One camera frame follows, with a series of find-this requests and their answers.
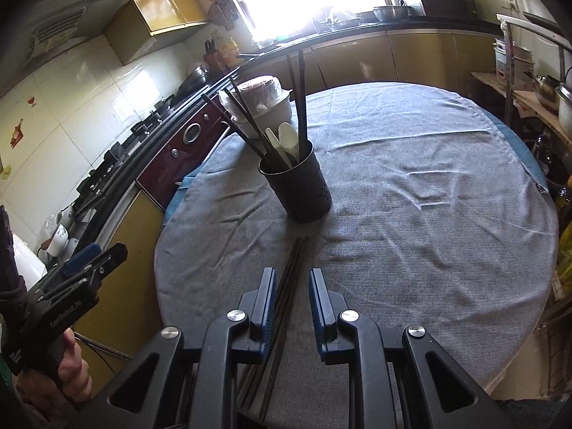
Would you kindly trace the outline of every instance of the bolt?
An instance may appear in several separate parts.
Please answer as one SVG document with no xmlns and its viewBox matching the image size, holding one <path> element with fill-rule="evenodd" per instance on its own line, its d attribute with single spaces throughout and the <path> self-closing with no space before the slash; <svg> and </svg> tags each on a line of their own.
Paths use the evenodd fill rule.
<svg viewBox="0 0 572 429">
<path fill-rule="evenodd" d="M 425 328 L 423 326 L 409 326 L 407 328 L 407 332 L 411 337 L 415 337 L 416 339 L 420 339 L 425 335 Z"/>
<path fill-rule="evenodd" d="M 166 327 L 161 331 L 161 335 L 164 339 L 167 340 L 174 339 L 176 336 L 178 336 L 178 329 L 173 326 Z"/>
<path fill-rule="evenodd" d="M 242 321 L 246 317 L 247 314 L 244 311 L 240 311 L 239 309 L 234 309 L 227 313 L 227 318 L 233 322 Z"/>
<path fill-rule="evenodd" d="M 340 317 L 346 322 L 354 322 L 358 320 L 359 314 L 353 309 L 347 309 L 341 312 Z"/>
</svg>

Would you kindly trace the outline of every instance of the range hood vent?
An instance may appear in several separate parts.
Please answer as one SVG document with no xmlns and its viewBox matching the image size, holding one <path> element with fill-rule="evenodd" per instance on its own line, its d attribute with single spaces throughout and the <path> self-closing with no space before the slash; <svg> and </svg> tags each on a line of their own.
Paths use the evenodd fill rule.
<svg viewBox="0 0 572 429">
<path fill-rule="evenodd" d="M 71 39 L 85 9 L 86 7 L 82 6 L 39 25 L 30 37 L 30 45 L 23 65 L 27 65 L 35 56 Z"/>
</svg>

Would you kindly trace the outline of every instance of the white spoon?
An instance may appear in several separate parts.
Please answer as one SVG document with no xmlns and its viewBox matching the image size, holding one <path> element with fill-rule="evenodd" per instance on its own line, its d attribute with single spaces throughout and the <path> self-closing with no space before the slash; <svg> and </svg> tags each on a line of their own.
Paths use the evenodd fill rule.
<svg viewBox="0 0 572 429">
<path fill-rule="evenodd" d="M 270 140 L 270 144 L 276 149 L 276 151 L 278 152 L 278 155 L 280 155 L 280 157 L 286 163 L 286 165 L 290 169 L 292 169 L 292 163 L 290 163 L 290 160 L 288 159 L 288 156 L 286 155 L 286 152 L 284 151 L 284 147 L 282 147 L 282 145 L 280 144 L 280 142 L 278 141 L 278 139 L 274 135 L 274 132 L 272 132 L 272 129 L 270 127 L 267 127 L 265 132 L 266 132 L 268 139 Z"/>
<path fill-rule="evenodd" d="M 282 124 L 278 126 L 278 139 L 284 150 L 290 153 L 299 163 L 298 132 L 287 122 L 282 122 Z"/>
</svg>

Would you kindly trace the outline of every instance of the gray tablecloth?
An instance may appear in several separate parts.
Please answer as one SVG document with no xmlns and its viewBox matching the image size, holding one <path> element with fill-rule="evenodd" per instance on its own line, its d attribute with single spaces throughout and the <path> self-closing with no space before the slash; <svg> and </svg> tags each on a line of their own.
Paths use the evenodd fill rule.
<svg viewBox="0 0 572 429">
<path fill-rule="evenodd" d="M 281 269 L 311 236 L 305 272 L 377 323 L 430 333 L 481 385 L 532 332 L 558 242 L 554 206 L 473 102 L 421 85 L 371 83 L 308 97 L 308 134 L 333 199 L 321 221 L 286 218 L 257 157 L 231 136 L 215 151 L 156 247 L 165 324 L 205 324 Z M 347 427 L 347 368 L 316 352 L 300 281 L 266 424 Z M 252 415 L 258 413 L 259 398 Z"/>
</svg>

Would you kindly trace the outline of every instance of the electrical outlet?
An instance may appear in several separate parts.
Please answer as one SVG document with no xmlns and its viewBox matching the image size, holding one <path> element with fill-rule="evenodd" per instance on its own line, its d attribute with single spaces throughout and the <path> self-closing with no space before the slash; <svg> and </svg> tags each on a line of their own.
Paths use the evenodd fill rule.
<svg viewBox="0 0 572 429">
<path fill-rule="evenodd" d="M 504 9 L 510 9 L 510 4 L 508 0 L 500 0 L 500 7 Z"/>
<path fill-rule="evenodd" d="M 506 0 L 508 3 L 508 9 L 511 11 L 516 11 L 518 13 L 518 0 Z"/>
</svg>

